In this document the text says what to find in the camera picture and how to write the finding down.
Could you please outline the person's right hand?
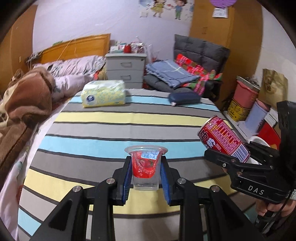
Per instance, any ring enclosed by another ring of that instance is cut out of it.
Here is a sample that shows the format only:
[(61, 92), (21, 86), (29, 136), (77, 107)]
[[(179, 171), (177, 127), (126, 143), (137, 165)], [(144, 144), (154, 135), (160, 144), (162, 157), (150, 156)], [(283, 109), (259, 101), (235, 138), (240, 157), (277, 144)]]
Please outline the person's right hand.
[[(267, 211), (272, 212), (279, 212), (281, 207), (283, 206), (283, 202), (281, 204), (271, 204), (271, 203), (265, 203), (263, 200), (257, 199), (255, 202), (255, 209), (258, 215), (265, 216)], [(281, 210), (281, 217), (289, 216), (293, 210), (295, 209), (295, 201), (289, 200), (285, 207)]]

